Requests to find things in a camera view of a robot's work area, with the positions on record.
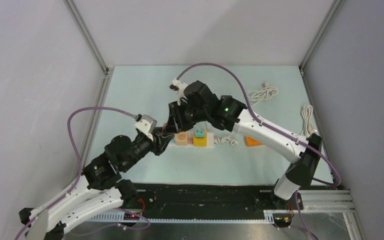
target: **white cable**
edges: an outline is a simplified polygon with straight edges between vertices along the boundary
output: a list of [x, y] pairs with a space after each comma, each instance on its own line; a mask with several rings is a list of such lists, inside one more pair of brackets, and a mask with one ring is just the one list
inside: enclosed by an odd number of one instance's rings
[[234, 139], [232, 135], [224, 136], [224, 137], [214, 136], [214, 145], [225, 144], [225, 143], [229, 143], [233, 147], [238, 145], [238, 141]]
[[304, 134], [306, 137], [310, 137], [311, 134], [317, 133], [312, 123], [313, 118], [313, 106], [305, 105], [301, 109], [301, 117], [303, 121], [301, 135]]
[[[204, 123], [205, 123], [205, 130], [207, 130], [207, 132], [208, 132], [209, 130], [208, 130], [208, 127], [207, 127], [207, 122], [205, 121]], [[198, 130], [204, 132], [204, 129], [199, 127], [198, 124], [195, 124], [194, 127], [197, 128]]]
[[271, 86], [268, 82], [263, 83], [261, 86], [262, 88], [259, 90], [251, 90], [247, 93], [249, 101], [255, 102], [251, 105], [251, 107], [254, 107], [261, 101], [267, 101], [271, 99], [278, 93], [278, 89], [274, 86]]

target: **metal floor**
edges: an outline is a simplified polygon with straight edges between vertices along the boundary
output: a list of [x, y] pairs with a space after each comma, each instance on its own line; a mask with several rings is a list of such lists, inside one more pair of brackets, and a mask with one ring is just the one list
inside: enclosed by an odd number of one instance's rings
[[[304, 214], [310, 230], [320, 240], [350, 240], [347, 225], [342, 213]], [[107, 225], [103, 222], [84, 222], [73, 230], [74, 233], [87, 233]], [[293, 226], [303, 226], [299, 216], [292, 221]], [[70, 234], [67, 240], [309, 240], [307, 233], [297, 229], [277, 230], [271, 224], [240, 223], [154, 223], [145, 230], [123, 230], [109, 227], [89, 236], [76, 237]]]

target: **light blue table surface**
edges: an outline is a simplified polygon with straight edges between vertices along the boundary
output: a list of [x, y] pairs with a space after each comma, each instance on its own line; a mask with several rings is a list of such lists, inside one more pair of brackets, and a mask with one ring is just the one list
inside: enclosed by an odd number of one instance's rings
[[[187, 66], [116, 66], [104, 106], [119, 108], [133, 114], [147, 114], [161, 126], [168, 119], [168, 103], [176, 100], [169, 89], [171, 81]], [[302, 106], [309, 100], [297, 66], [226, 66], [241, 80], [246, 91], [256, 90], [264, 82], [278, 88], [272, 99], [252, 109], [260, 116], [294, 133], [300, 133]], [[225, 71], [212, 66], [199, 66], [188, 71], [181, 81], [196, 80], [208, 85], [218, 97], [232, 95], [245, 102], [236, 81]], [[136, 122], [123, 114], [103, 111], [86, 164], [104, 151], [104, 146], [117, 135], [136, 136]], [[214, 131], [228, 136], [228, 131]], [[282, 176], [289, 162], [266, 146], [246, 147], [244, 137], [233, 134], [239, 144], [217, 145], [214, 149], [168, 148], [162, 155], [149, 153], [127, 173], [124, 179], [136, 183], [273, 185]], [[332, 182], [328, 165], [321, 160], [315, 177]]]

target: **coiled white cable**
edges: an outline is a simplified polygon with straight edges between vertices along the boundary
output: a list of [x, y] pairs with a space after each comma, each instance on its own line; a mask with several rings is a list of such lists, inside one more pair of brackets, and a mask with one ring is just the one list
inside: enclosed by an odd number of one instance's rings
[[305, 105], [301, 109], [301, 117], [303, 121], [301, 135], [304, 134], [306, 137], [310, 137], [311, 134], [317, 133], [312, 123], [313, 118], [313, 106]]
[[263, 83], [261, 86], [262, 88], [259, 90], [251, 90], [247, 93], [249, 101], [255, 102], [251, 105], [251, 107], [254, 107], [261, 101], [267, 101], [271, 99], [278, 93], [278, 89], [274, 86], [271, 86], [268, 82]]

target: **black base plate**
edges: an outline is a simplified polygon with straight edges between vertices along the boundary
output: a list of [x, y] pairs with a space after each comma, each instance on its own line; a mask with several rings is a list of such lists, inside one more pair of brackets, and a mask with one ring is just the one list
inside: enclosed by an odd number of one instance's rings
[[[273, 186], [220, 186], [198, 184], [135, 183], [145, 202], [143, 216], [179, 220], [261, 220], [264, 210], [275, 210], [270, 199]], [[289, 200], [297, 209], [295, 197]], [[142, 208], [141, 203], [135, 208]]]

